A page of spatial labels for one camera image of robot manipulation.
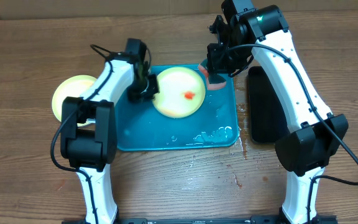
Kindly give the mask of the orange sponge with green scourer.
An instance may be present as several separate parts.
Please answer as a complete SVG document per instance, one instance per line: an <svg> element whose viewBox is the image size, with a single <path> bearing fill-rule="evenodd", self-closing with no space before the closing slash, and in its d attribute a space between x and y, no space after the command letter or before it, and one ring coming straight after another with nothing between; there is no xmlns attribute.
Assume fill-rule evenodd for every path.
<svg viewBox="0 0 358 224"><path fill-rule="evenodd" d="M206 80L206 88L208 90L220 90L226 86L226 80L215 73L209 74L207 69L208 60L204 59L199 65L198 70L204 75Z"/></svg>

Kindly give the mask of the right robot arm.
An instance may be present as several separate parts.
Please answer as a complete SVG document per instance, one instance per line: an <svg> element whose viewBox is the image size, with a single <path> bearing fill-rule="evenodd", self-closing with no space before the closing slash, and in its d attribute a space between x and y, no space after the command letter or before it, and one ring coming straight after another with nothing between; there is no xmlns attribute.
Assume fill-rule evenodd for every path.
<svg viewBox="0 0 358 224"><path fill-rule="evenodd" d="M272 143L287 172L285 199L274 223L336 223L315 209L320 178L348 129L317 94L295 50L288 23L275 5L224 1L210 26L218 41L204 63L212 83L248 73L252 138Z"/></svg>

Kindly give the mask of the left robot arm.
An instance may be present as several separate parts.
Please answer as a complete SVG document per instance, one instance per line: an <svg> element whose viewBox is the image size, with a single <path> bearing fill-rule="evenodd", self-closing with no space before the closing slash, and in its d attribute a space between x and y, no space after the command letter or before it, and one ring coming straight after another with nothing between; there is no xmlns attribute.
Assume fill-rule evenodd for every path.
<svg viewBox="0 0 358 224"><path fill-rule="evenodd" d="M118 207L112 195L111 163L117 151L115 105L123 94L131 103L153 99L157 78L151 74L151 53L139 39L128 39L122 52L98 45L91 48L104 58L104 69L94 84L80 96L62 103L62 121L50 146L60 141L60 153L69 166L53 163L77 174L86 205L83 223L117 223Z"/></svg>

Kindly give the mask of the green plate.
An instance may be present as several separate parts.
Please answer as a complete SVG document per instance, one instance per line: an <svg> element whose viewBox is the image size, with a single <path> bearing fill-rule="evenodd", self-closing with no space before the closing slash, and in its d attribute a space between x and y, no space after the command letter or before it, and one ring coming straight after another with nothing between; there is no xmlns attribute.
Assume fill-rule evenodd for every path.
<svg viewBox="0 0 358 224"><path fill-rule="evenodd" d="M52 97L52 111L55 117L62 121L62 104L66 97L80 97L96 81L95 77L89 75L77 75L65 80L55 90Z"/></svg>
<svg viewBox="0 0 358 224"><path fill-rule="evenodd" d="M206 95L203 79L186 67L171 67L157 75L158 93L152 103L169 118L185 118L197 111Z"/></svg>

